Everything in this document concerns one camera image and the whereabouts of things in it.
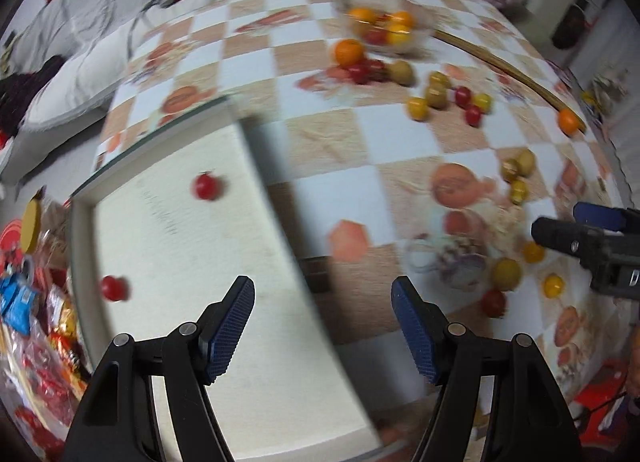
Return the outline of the snack packet pile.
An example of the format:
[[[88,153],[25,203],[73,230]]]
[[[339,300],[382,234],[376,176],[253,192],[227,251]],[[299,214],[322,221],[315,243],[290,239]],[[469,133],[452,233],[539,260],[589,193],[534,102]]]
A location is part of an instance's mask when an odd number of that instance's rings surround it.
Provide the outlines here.
[[[62,458],[90,378],[70,292],[67,209],[40,188],[1,233],[1,417],[41,461]]]

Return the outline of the glass fruit bowl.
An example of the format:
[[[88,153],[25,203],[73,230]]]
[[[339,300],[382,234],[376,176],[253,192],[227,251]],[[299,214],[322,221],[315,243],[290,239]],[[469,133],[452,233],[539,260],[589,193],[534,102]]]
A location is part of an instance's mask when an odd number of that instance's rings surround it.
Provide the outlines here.
[[[437,29],[437,16],[412,0],[332,0],[342,33],[371,52],[415,57]]]

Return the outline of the red cherry tomato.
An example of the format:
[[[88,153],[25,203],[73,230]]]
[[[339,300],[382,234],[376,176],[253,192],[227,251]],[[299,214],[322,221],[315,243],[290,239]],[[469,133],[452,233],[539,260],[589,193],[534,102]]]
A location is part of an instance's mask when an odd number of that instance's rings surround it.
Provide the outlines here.
[[[480,308],[491,319],[502,318],[506,313],[506,297],[504,293],[498,289],[487,291],[480,301]]]

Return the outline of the orange beside bowl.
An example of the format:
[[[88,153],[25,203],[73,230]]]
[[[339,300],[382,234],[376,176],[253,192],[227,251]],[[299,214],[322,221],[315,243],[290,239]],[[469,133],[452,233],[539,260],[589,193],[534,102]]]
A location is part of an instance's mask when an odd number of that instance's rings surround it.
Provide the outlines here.
[[[366,58],[366,50],[359,40],[346,38],[333,46],[332,57],[338,66],[347,69]]]

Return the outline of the curved wooden stick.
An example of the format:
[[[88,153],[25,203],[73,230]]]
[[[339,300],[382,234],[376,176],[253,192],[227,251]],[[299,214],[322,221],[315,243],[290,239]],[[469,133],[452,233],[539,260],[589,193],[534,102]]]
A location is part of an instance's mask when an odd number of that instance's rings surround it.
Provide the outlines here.
[[[511,78],[514,78],[514,80],[522,83],[533,92],[536,92],[537,95],[541,96],[541,98],[545,102],[548,102],[551,107],[554,107],[555,110],[569,110],[575,115],[575,118],[577,118],[577,129],[583,134],[586,132],[586,122],[578,115],[575,110],[572,110],[566,104],[566,102],[563,101],[560,97],[556,96],[554,92],[550,92],[548,88],[545,88],[541,84],[536,83],[524,72],[518,70],[513,64],[508,63],[506,60],[503,60],[503,58],[495,56],[486,48],[472,44],[467,40],[462,40],[462,38],[457,37],[454,34],[449,34],[442,30],[436,30],[433,33],[433,37],[436,38],[436,40],[441,40],[448,45],[459,48],[472,57],[484,61],[484,63],[487,63],[488,66],[493,66],[495,69],[503,72],[506,75],[509,75]]]

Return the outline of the checkered fruit tablecloth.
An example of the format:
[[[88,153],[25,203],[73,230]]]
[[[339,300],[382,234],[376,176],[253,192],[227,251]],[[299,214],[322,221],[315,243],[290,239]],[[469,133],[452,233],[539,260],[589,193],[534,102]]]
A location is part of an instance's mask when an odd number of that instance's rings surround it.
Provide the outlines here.
[[[566,85],[482,0],[412,0],[563,100]],[[353,80],[333,46],[332,0],[229,0],[143,37],[107,115],[96,164],[217,95],[239,106],[271,204],[366,408],[398,411],[424,389],[390,307],[398,274],[474,331],[533,335],[576,400],[629,330],[632,306],[590,290],[585,269],[529,237],[540,216],[618,193],[591,130],[565,136],[548,102],[463,50],[431,40],[412,86]],[[502,318],[480,301],[494,263],[522,267]]]

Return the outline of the yellow cherry tomato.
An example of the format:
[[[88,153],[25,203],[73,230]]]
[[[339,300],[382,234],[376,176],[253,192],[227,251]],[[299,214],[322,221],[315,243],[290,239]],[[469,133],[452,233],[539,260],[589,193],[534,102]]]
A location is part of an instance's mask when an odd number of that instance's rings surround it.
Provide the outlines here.
[[[516,260],[503,257],[491,268],[491,285],[502,292],[513,291],[520,284],[522,275],[522,267]]]

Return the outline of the lone orange by stick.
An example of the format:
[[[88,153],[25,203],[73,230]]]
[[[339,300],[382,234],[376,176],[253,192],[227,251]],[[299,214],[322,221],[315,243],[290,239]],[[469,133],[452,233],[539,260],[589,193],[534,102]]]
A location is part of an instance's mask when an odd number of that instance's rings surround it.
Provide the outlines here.
[[[563,109],[558,112],[556,124],[559,130],[567,137],[573,137],[582,131],[582,120],[570,109]]]

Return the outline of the white shallow tray box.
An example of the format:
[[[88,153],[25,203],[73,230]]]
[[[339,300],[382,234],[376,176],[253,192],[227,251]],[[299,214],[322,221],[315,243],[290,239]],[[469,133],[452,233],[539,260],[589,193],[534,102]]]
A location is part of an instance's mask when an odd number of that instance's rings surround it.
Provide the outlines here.
[[[235,459],[346,461],[378,448],[231,99],[179,116],[93,174],[72,195],[67,231],[92,364],[116,334],[165,335],[245,276],[255,304],[207,390]]]

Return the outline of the grey white sofa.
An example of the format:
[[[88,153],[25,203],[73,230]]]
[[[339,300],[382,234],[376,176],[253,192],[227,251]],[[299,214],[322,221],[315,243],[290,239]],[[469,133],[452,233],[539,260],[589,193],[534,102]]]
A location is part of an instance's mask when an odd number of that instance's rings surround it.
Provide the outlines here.
[[[23,29],[3,37],[5,74],[40,71],[54,56],[62,68],[30,100],[1,151],[1,179],[15,185],[50,152],[106,115],[145,34],[217,0],[49,0]]]

